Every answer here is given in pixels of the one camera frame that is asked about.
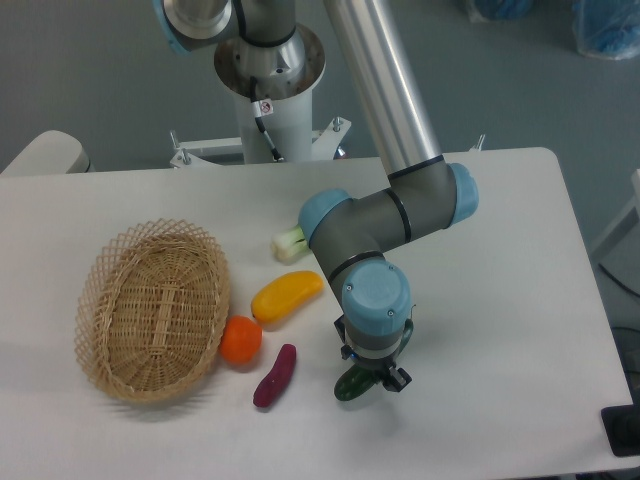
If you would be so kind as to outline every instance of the toy fruit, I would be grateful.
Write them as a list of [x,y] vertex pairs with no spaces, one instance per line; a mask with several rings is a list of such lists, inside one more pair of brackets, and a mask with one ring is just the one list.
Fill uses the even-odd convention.
[[324,288],[315,272],[287,273],[260,290],[251,302],[251,312],[261,323],[274,323],[286,317]]
[[219,352],[229,363],[244,364],[260,350],[262,328],[253,320],[235,315],[227,320]]

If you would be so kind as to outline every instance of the wicker basket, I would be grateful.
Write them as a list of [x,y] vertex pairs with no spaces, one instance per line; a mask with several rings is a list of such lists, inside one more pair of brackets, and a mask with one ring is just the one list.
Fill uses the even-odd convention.
[[228,308],[215,238],[184,221],[140,224],[111,240],[91,269],[78,307],[78,363],[111,396],[165,400],[211,366]]

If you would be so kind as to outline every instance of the blue joint cap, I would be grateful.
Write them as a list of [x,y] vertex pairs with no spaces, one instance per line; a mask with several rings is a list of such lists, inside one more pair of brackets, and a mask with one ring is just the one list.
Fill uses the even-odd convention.
[[184,48],[182,44],[178,41],[176,36],[167,21],[167,17],[164,15],[164,6],[163,0],[152,0],[153,1],[153,10],[156,12],[156,17],[158,17],[158,22],[160,23],[160,27],[162,27],[162,33],[164,33],[167,42],[169,42],[169,46],[178,55],[187,55],[189,50]]
[[362,262],[342,285],[342,309],[351,324],[367,335],[396,333],[411,312],[409,281],[386,260]]
[[317,226],[320,225],[324,217],[346,200],[351,200],[349,194],[344,190],[336,188],[317,193],[305,202],[298,215],[298,225],[302,228],[307,243],[311,242],[313,232]]
[[453,214],[451,225],[466,220],[478,209],[480,197],[478,186],[469,170],[459,163],[450,163],[449,167],[456,178],[456,211]]

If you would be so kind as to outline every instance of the silver metal tube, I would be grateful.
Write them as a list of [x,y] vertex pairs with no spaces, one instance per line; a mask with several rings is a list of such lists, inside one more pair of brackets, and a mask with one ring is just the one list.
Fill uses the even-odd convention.
[[183,35],[206,40],[222,32],[231,19],[231,0],[164,0],[171,24]]
[[387,174],[442,152],[387,0],[324,0]]
[[175,9],[183,18],[194,23],[207,23],[220,15],[228,0],[175,0]]

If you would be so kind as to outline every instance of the yellow pepper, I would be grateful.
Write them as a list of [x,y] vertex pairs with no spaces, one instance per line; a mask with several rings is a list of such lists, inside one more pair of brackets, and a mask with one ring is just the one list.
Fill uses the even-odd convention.
[[274,323],[320,293],[322,277],[315,272],[287,273],[260,290],[251,301],[251,312],[260,323]]

